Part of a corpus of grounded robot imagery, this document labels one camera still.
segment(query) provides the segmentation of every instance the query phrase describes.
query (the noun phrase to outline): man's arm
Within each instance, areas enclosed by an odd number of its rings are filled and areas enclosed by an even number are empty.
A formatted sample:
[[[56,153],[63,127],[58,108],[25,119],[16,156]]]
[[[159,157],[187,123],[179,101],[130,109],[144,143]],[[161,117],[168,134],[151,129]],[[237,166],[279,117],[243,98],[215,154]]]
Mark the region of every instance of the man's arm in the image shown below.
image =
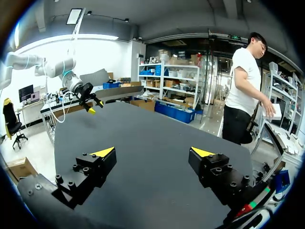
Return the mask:
[[[253,85],[247,81],[247,77],[248,73],[243,68],[237,67],[234,69],[234,82],[236,88],[248,96],[261,101],[266,109],[266,114],[269,117],[273,117],[273,114],[275,114],[275,109],[271,101],[262,92],[253,87]]]

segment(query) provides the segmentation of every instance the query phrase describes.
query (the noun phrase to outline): white cable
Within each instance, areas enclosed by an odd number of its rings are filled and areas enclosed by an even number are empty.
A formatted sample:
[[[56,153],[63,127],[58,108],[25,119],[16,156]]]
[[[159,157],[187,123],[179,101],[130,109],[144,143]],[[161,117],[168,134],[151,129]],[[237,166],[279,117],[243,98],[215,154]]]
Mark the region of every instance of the white cable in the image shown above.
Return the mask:
[[[44,61],[42,62],[42,67],[43,67],[44,74],[45,74],[45,76],[46,76],[46,85],[48,85],[48,76],[47,76],[46,70],[45,70],[45,68],[44,68]],[[52,109],[51,109],[51,107],[50,107],[49,100],[48,100],[48,97],[47,97],[47,105],[49,106],[49,109],[50,109],[50,111],[51,111],[53,117],[54,117],[54,118],[56,119],[56,121],[59,122],[59,123],[63,123],[63,122],[66,120],[66,113],[65,113],[65,109],[64,109],[64,98],[65,98],[65,96],[66,96],[67,94],[72,94],[72,95],[74,95],[73,92],[70,92],[70,91],[69,91],[69,92],[66,92],[65,95],[62,97],[62,111],[63,111],[63,120],[62,120],[62,121],[59,120],[59,119],[55,116],[54,112],[52,111]],[[69,107],[68,107],[68,111],[69,111],[69,109],[70,109],[70,106],[71,106],[71,104],[72,104],[72,101],[73,101],[73,100],[71,100],[71,102],[70,102],[70,105],[69,105]]]

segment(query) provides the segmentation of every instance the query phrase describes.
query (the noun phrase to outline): white t-shirt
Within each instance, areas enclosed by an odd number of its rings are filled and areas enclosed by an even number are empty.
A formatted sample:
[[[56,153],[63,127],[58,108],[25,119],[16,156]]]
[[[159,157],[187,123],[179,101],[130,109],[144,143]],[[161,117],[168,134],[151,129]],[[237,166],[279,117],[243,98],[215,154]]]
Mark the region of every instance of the white t-shirt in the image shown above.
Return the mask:
[[[231,90],[229,92],[225,104],[228,107],[245,111],[250,116],[252,116],[254,113],[254,109],[258,103],[258,100],[246,95],[245,93],[236,88],[234,82],[234,69],[237,67],[243,68],[248,73],[247,81],[249,81],[249,83],[252,84],[259,91],[262,80],[260,71],[258,69],[255,58],[247,49],[240,48],[236,50],[232,59],[233,81],[231,84]]]

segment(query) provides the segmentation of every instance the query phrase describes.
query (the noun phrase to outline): black pants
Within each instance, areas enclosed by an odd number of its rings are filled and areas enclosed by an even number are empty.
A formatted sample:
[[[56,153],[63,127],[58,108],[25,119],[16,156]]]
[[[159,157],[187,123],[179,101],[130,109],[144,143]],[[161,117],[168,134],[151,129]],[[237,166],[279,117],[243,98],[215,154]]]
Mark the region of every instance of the black pants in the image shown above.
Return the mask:
[[[223,139],[241,144],[251,121],[251,116],[242,110],[224,106]]]

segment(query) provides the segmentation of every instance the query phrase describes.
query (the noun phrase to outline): man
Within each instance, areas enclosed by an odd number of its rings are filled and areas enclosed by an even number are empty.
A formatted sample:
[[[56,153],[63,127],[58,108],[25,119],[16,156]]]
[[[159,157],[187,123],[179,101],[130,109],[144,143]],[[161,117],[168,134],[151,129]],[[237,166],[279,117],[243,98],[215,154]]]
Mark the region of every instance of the man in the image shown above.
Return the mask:
[[[223,139],[241,144],[258,102],[269,117],[274,116],[272,103],[260,92],[261,74],[255,60],[260,59],[266,50],[266,40],[253,32],[247,48],[240,48],[233,55],[234,83],[224,106]]]

